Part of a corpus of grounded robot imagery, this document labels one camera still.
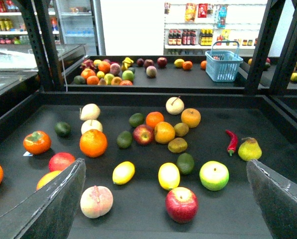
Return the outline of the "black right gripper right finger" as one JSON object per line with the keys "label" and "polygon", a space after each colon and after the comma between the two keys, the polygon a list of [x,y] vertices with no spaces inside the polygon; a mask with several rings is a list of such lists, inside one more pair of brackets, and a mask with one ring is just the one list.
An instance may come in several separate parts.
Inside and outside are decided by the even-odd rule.
{"label": "black right gripper right finger", "polygon": [[247,178],[274,239],[297,239],[297,184],[257,160],[246,165]]}

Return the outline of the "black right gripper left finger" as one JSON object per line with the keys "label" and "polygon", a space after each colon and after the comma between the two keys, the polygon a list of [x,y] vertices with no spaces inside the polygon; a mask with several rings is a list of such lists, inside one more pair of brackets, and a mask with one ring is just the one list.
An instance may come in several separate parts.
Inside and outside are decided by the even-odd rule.
{"label": "black right gripper left finger", "polygon": [[0,216],[0,239],[66,239],[86,177],[77,159],[54,179]]}

